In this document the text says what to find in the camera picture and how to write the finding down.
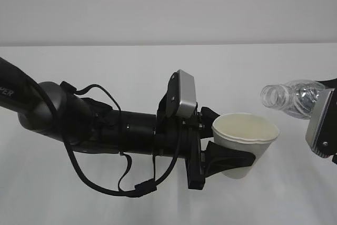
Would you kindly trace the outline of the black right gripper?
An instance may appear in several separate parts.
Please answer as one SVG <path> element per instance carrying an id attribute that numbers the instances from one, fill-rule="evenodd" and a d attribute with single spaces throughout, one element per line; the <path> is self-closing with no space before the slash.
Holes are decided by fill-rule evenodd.
<path id="1" fill-rule="evenodd" d="M 337 88 L 337 78 L 325 81 L 318 81 L 321 84 L 319 90 L 327 90 L 327 89 L 336 89 Z"/>

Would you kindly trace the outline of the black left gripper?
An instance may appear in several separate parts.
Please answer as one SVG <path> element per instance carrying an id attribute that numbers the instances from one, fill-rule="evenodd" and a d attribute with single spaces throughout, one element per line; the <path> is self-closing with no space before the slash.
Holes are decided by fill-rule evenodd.
<path id="1" fill-rule="evenodd" d="M 201 139 L 213 137 L 212 125 L 219 116 L 209 107 L 202 107 L 200 112 L 184 121 L 187 144 L 185 167 L 189 189 L 202 190 L 205 178 L 218 173 L 224 173 L 232 179 L 241 179 L 248 174 L 256 160 L 256 156 L 251 152 L 209 142 L 204 150 L 203 169 Z"/>

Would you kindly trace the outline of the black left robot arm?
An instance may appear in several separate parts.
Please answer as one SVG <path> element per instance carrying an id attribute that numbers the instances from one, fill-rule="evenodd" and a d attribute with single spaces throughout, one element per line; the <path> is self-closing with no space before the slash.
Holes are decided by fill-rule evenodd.
<path id="1" fill-rule="evenodd" d="M 198 108 L 194 77 L 183 70 L 174 72 L 156 114 L 122 111 L 86 97 L 67 82 L 37 83 L 22 70 L 1 60 L 1 107 L 14 111 L 22 127 L 61 141 L 79 178 L 90 188 L 116 197 L 139 198 L 157 189 L 184 159 L 189 189 L 201 190 L 214 174 L 251 166 L 251 151 L 225 148 L 203 138 L 213 136 L 218 115 L 208 107 Z M 153 158 L 166 156 L 171 163 L 160 177 L 137 184 L 133 190 L 109 190 L 90 181 L 81 170 L 75 153 L 119 154 L 132 163 L 131 154 Z"/>

